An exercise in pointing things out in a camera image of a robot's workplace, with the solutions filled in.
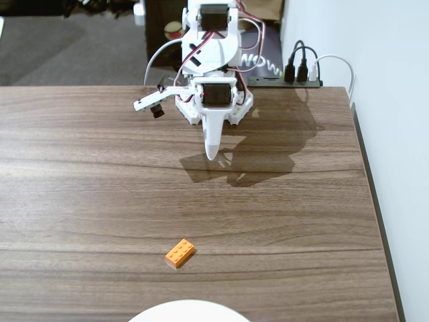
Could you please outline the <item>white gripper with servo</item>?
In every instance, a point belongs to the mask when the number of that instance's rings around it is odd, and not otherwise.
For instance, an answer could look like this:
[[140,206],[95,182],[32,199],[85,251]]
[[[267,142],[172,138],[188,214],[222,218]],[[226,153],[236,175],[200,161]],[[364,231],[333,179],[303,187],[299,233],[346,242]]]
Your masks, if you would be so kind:
[[214,160],[219,151],[223,122],[237,100],[235,77],[196,77],[195,103],[202,109],[204,147],[209,160]]

